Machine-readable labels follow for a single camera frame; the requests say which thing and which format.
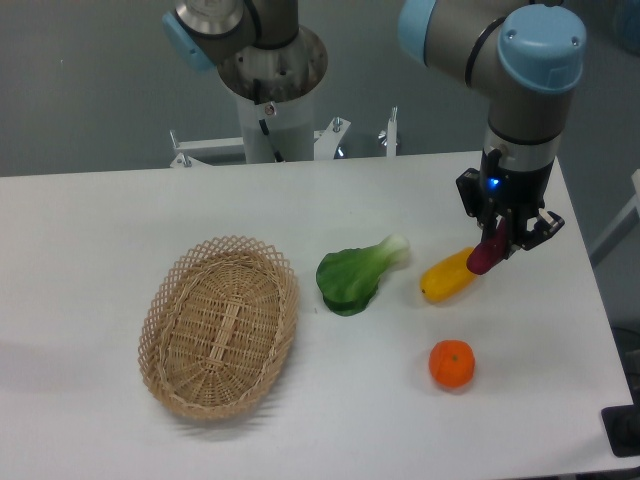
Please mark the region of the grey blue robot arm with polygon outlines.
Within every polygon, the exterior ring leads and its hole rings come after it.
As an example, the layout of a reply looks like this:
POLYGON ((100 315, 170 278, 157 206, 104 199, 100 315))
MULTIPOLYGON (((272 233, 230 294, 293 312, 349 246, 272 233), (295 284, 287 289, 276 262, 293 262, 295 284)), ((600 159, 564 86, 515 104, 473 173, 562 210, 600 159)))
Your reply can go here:
MULTIPOLYGON (((216 69, 236 97, 248 162, 315 157, 310 99, 328 56, 296 2, 180 1, 162 25, 187 64, 216 69)), ((490 101, 481 163, 456 182, 482 231, 468 269, 551 239, 563 219, 544 193, 583 72, 582 21, 558 1, 408 1, 398 40, 490 101)))

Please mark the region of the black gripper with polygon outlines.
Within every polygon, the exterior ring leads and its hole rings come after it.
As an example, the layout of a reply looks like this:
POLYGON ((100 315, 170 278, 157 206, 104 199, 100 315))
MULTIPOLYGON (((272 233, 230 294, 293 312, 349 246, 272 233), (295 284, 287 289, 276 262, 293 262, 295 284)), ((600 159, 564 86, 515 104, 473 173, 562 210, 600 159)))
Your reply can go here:
POLYGON ((506 160, 502 150, 491 149, 482 154, 479 169, 469 168, 456 180, 464 210, 482 230, 482 243, 495 238, 503 219, 504 260, 546 242, 565 225, 544 201, 552 166, 516 171, 506 160))

